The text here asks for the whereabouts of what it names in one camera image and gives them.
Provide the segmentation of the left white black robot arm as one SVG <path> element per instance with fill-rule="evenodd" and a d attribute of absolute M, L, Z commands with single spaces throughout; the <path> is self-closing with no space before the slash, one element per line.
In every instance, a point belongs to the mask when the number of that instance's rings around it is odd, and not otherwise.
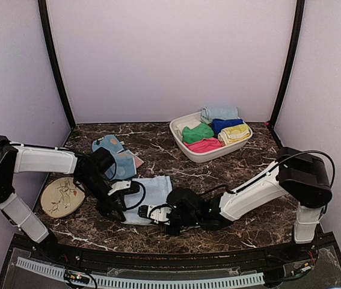
<path fill-rule="evenodd" d="M 27 145 L 0 135 L 0 212 L 33 243 L 50 263 L 63 257 L 55 234 L 34 213 L 43 182 L 51 173 L 70 175 L 96 200 L 96 209 L 107 218 L 126 220 L 124 207 L 112 196 L 105 172 L 115 164 L 110 151 L 90 154 L 68 148 Z"/>

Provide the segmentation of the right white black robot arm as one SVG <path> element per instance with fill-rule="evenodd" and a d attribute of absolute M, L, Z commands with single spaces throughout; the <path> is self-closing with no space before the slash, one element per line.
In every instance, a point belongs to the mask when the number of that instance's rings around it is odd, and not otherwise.
<path fill-rule="evenodd" d="M 293 242 L 284 255 L 298 261 L 308 251 L 317 224 L 333 197 L 335 176 L 329 176 L 322 151 L 299 151 L 282 147 L 277 158 L 258 175 L 234 189 L 226 188 L 211 199 L 204 199 L 189 188 L 175 188 L 168 195 L 170 207 L 164 232 L 179 235 L 184 227 L 198 226 L 217 231 L 232 225 L 250 211 L 285 195 L 298 202 L 293 226 Z"/>

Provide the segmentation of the blue patterned cartoon towel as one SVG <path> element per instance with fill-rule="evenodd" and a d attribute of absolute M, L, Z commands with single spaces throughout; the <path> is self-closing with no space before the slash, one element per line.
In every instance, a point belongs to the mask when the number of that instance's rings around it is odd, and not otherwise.
<path fill-rule="evenodd" d="M 92 144 L 93 152 L 98 148 L 104 148 L 112 155 L 112 166 L 105 171 L 105 176 L 110 180 L 133 178 L 137 174 L 137 168 L 144 163 L 130 150 L 125 150 L 115 135 L 105 135 L 95 140 Z"/>

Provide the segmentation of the large light blue towel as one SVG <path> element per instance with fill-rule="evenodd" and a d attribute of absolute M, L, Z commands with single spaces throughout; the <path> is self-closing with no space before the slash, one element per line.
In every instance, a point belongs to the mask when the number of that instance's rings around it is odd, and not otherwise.
<path fill-rule="evenodd" d="M 166 203 L 167 196 L 173 190 L 171 179 L 169 176 L 157 176 L 155 178 L 135 178 L 133 181 L 141 183 L 146 189 L 146 196 L 141 205 L 162 205 Z M 136 205 L 143 196 L 143 189 L 140 192 L 129 194 L 124 197 L 126 206 L 132 207 Z M 124 212 L 126 221 L 125 225 L 150 225 L 149 219 L 138 216 L 138 207 Z"/>

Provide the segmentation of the white plastic basin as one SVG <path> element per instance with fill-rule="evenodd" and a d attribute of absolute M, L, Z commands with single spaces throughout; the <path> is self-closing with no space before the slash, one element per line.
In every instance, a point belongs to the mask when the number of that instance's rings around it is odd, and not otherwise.
<path fill-rule="evenodd" d="M 182 123 L 186 123 L 192 120 L 200 120 L 201 112 L 198 111 L 196 113 L 188 114 L 186 116 L 178 117 L 174 120 L 172 120 L 169 124 L 170 131 L 174 137 L 174 140 L 176 144 L 178 145 L 179 149 L 185 154 L 186 157 L 188 157 L 191 161 L 195 163 L 204 163 L 210 160 L 214 160 L 216 158 L 225 156 L 227 154 L 230 154 L 234 151 L 239 150 L 240 148 L 244 147 L 250 138 L 253 136 L 253 130 L 251 127 L 247 124 L 249 135 L 247 138 L 244 138 L 243 140 L 237 141 L 236 143 L 229 144 L 227 146 L 221 146 L 218 149 L 211 150 L 204 153 L 197 153 L 191 151 L 189 148 L 187 148 L 183 141 L 182 141 L 182 134 L 177 129 L 177 125 L 180 125 Z"/>

